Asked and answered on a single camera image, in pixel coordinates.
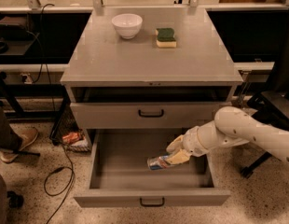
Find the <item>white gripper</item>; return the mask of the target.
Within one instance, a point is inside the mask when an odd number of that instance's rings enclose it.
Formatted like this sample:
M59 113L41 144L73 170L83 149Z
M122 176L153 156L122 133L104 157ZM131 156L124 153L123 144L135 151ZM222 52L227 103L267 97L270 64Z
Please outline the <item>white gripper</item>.
M199 127L196 126L179 135L166 147L169 156L166 162L170 165L182 164L189 161L191 155L201 157L209 152L199 140Z

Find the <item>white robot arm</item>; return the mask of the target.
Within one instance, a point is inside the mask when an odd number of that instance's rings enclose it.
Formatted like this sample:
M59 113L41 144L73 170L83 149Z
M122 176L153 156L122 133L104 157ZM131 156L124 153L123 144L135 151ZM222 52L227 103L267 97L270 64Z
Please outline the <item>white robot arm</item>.
M166 148L169 164L181 164L218 147L251 142L281 161L289 163L289 132L263 124L232 106L220 108L214 120L178 136Z

